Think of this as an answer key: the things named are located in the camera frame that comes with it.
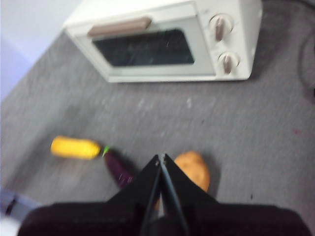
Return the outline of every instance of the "yellow corn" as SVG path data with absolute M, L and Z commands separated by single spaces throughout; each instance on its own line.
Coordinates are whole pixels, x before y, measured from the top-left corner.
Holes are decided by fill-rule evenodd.
M 89 139 L 74 139 L 57 136 L 51 143 L 50 151 L 57 156 L 93 159 L 101 150 L 98 143 Z

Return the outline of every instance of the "purple eggplant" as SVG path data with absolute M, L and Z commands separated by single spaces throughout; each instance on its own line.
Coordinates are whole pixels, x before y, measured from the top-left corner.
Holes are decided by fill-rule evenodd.
M 124 188 L 132 182 L 134 175 L 125 168 L 122 159 L 117 152 L 111 149 L 107 150 L 104 154 L 104 160 L 108 170 L 120 188 Z

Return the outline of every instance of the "gray carpet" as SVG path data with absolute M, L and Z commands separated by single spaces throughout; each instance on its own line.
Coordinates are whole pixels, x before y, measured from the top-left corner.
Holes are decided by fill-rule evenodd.
M 109 84 L 62 34 L 1 104 L 1 185 L 43 204 L 119 190 L 102 159 L 50 154 L 59 134 L 121 150 L 201 152 L 221 202 L 273 204 L 315 233 L 315 13 L 268 1 L 245 82 Z

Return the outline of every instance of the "white wall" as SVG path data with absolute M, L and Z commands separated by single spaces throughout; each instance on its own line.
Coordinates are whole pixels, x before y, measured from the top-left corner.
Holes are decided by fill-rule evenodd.
M 51 45 L 82 0 L 1 0 L 1 101 Z

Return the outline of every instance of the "oven knob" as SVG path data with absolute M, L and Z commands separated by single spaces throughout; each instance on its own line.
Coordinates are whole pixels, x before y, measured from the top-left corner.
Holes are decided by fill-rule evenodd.
M 209 28 L 214 33 L 217 42 L 223 40 L 224 36 L 231 33 L 233 29 L 232 18 L 225 14 L 218 14 L 211 18 Z
M 240 63 L 240 58 L 233 52 L 226 52 L 219 56 L 219 63 L 222 65 L 224 73 L 229 75 Z

